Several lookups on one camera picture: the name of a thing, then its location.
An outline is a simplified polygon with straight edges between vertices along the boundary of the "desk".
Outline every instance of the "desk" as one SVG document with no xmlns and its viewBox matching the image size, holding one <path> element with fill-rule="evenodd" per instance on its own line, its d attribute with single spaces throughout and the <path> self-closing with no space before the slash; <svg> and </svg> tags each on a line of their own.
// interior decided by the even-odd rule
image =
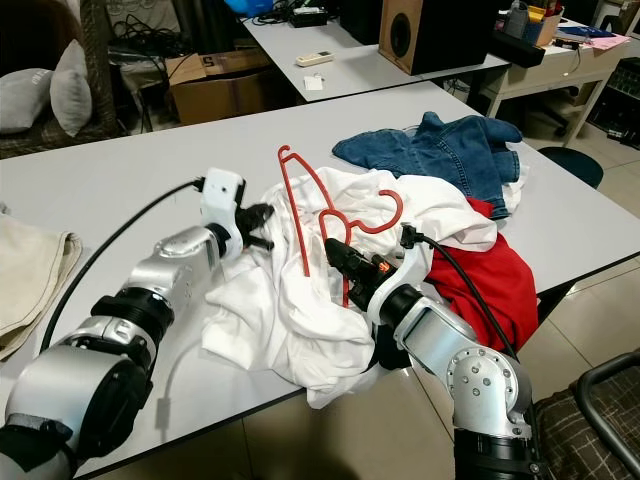
<svg viewBox="0 0 640 480">
<path fill-rule="evenodd" d="M 0 162 L 0 192 L 24 222 L 71 230 L 95 248 L 142 205 L 207 168 L 247 180 L 245 203 L 281 182 L 277 149 L 288 143 L 314 168 L 361 171 L 330 154 L 336 142 L 365 130 L 403 128 L 425 109 L 445 122 L 473 110 L 424 82 L 291 109 L 52 150 Z M 524 143 L 515 146 L 530 178 L 516 214 L 500 223 L 531 266 L 538 292 L 586 277 L 640 253 L 640 220 Z M 71 298 L 54 341 L 112 294 L 153 244 L 199 223 L 199 196 L 183 192 L 151 210 L 89 271 Z M 174 323 L 160 348 L 155 388 L 134 431 L 118 450 L 87 462 L 80 474 L 120 462 L 264 408 L 298 387 L 266 372 L 245 372 L 199 348 L 206 306 Z M 0 369 L 0 405 L 35 356 L 46 319 Z"/>
<path fill-rule="evenodd" d="M 568 21 L 560 26 L 580 26 L 580 24 Z M 553 45 L 543 48 L 545 49 L 544 58 L 536 67 L 522 68 L 512 65 L 508 70 L 487 72 L 480 93 L 491 99 L 487 116 L 495 117 L 503 100 L 594 83 L 591 95 L 586 100 L 578 119 L 569 126 L 569 133 L 564 139 L 566 147 L 580 132 L 591 109 L 607 85 L 609 77 L 616 69 L 618 62 L 625 57 L 627 44 L 618 45 L 606 51 L 584 45 L 580 47 L 579 54 L 577 51 Z"/>
<path fill-rule="evenodd" d="M 510 65 L 489 54 L 480 65 L 411 76 L 380 55 L 378 45 L 362 45 L 336 22 L 321 27 L 293 28 L 288 23 L 254 25 L 247 21 L 245 26 L 307 102 Z M 333 53 L 335 59 L 307 68 L 295 63 L 300 55 L 322 51 Z M 316 73 L 324 78 L 324 89 L 305 90 L 304 77 Z"/>
</svg>

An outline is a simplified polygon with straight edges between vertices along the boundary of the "denim jacket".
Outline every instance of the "denim jacket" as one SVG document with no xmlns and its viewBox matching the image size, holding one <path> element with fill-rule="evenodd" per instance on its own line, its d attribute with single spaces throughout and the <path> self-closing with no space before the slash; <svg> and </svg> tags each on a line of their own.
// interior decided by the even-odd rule
<svg viewBox="0 0 640 480">
<path fill-rule="evenodd" d="M 507 217 L 502 184 L 520 177 L 518 154 L 505 142 L 520 142 L 510 123 L 471 115 L 443 123 L 427 112 L 415 135 L 400 130 L 366 132 L 339 142 L 333 154 L 354 165 L 401 175 L 442 178 L 467 197 L 491 203 L 491 218 Z"/>
</svg>

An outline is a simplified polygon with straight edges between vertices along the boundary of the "gray pillow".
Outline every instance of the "gray pillow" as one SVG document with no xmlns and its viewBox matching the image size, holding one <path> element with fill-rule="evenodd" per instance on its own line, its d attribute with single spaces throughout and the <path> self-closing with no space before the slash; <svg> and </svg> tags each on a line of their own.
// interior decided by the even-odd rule
<svg viewBox="0 0 640 480">
<path fill-rule="evenodd" d="M 53 72 L 29 68 L 0 78 L 0 133 L 29 130 L 49 103 Z"/>
<path fill-rule="evenodd" d="M 67 46 L 51 80 L 51 108 L 62 129 L 75 137 L 91 119 L 91 89 L 84 50 L 77 40 Z"/>
</svg>

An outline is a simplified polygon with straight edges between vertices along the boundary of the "remote control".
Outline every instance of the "remote control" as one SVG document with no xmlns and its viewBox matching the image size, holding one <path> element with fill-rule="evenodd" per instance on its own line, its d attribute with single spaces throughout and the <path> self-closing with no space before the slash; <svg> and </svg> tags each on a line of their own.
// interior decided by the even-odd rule
<svg viewBox="0 0 640 480">
<path fill-rule="evenodd" d="M 318 65 L 320 63 L 330 62 L 333 60 L 333 53 L 331 52 L 318 52 L 311 55 L 304 55 L 303 57 L 297 57 L 296 63 L 301 67 L 310 67 L 311 65 Z"/>
</svg>

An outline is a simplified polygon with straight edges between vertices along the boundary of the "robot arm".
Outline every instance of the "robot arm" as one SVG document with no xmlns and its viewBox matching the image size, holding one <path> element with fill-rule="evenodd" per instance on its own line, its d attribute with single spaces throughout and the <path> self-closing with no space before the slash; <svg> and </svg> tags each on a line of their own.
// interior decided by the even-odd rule
<svg viewBox="0 0 640 480">
<path fill-rule="evenodd" d="M 524 413 L 531 381 L 515 360 L 480 345 L 471 327 L 413 285 L 424 280 L 427 249 L 405 225 L 405 256 L 396 269 L 380 256 L 369 262 L 351 247 L 328 239 L 329 263 L 352 282 L 349 298 L 376 325 L 390 325 L 398 348 L 435 375 L 454 402 L 457 480 L 531 479 L 531 426 Z"/>
<path fill-rule="evenodd" d="M 131 433 L 153 384 L 167 329 L 200 298 L 223 259 L 271 215 L 266 205 L 239 208 L 244 181 L 211 169 L 203 187 L 204 226 L 160 241 L 115 296 L 101 298 L 74 332 L 20 375 L 0 429 L 0 478 L 71 478 L 88 458 L 104 456 Z"/>
</svg>

